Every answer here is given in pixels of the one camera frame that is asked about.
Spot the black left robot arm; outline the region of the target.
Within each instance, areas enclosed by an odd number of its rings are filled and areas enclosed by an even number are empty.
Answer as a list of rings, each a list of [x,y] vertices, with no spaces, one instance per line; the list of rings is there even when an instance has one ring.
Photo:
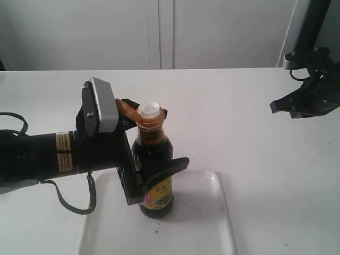
[[[126,131],[142,122],[137,104],[118,99],[114,107],[118,123],[112,131],[99,130],[101,122],[95,103],[82,104],[74,131],[28,135],[27,122],[19,131],[1,130],[1,193],[54,184],[58,177],[86,173],[88,208],[78,209],[59,197],[66,209],[85,215],[95,209],[97,202],[92,173],[116,168],[128,204],[141,202],[151,188],[172,175],[172,163],[169,159],[147,160],[137,167],[126,138]]]

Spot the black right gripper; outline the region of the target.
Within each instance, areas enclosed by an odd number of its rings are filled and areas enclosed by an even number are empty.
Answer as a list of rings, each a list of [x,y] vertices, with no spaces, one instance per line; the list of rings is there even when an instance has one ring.
[[[318,47],[312,52],[307,90],[296,90],[272,101],[272,113],[288,112],[292,119],[324,116],[339,108],[339,63],[330,57],[330,50]]]

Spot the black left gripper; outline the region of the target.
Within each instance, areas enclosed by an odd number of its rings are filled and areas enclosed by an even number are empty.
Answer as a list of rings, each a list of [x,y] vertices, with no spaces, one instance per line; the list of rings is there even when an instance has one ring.
[[[116,168],[128,205],[139,204],[143,193],[158,183],[187,169],[188,157],[147,161],[141,169],[142,183],[138,181],[126,130],[134,127],[155,130],[161,128],[168,110],[156,102],[136,103],[121,99],[121,120],[111,133],[97,131],[99,118],[95,103],[85,99],[76,116],[75,140],[78,172]]]

